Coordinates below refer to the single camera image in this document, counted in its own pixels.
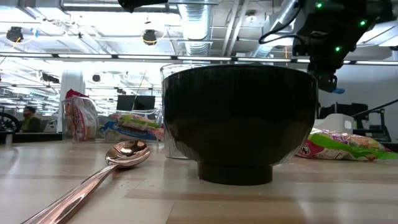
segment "desk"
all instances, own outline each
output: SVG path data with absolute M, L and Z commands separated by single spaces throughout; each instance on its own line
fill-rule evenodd
M 29 218 L 105 166 L 111 144 L 42 142 L 0 147 L 1 223 Z M 197 179 L 192 161 L 150 158 L 110 175 L 71 224 L 398 223 L 398 166 L 295 157 L 270 184 Z

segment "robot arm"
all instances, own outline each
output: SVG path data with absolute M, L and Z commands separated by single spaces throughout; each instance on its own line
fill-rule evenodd
M 143 5 L 167 3 L 168 0 L 118 0 L 128 12 Z M 344 58 L 356 48 L 357 41 L 375 24 L 395 20 L 391 0 L 296 0 L 295 16 L 260 39 L 287 27 L 294 19 L 293 55 L 309 56 L 307 72 L 318 80 L 318 87 L 333 92 L 337 86 L 335 72 Z

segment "spoon handle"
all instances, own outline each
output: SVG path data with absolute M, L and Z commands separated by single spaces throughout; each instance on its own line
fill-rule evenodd
M 118 165 L 107 166 L 87 178 L 80 185 L 60 197 L 22 224 L 58 224 L 66 223 L 86 202 L 90 193 L 107 178 Z

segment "bowl base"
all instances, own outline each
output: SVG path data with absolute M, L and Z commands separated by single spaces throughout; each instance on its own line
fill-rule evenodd
M 272 181 L 272 166 L 218 166 L 198 162 L 200 179 L 227 185 L 260 185 Z

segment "green light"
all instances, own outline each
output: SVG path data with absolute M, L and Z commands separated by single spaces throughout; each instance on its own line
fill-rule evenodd
M 361 21 L 361 22 L 359 23 L 359 25 L 360 25 L 360 26 L 365 26 L 365 25 L 366 25 L 366 21 Z

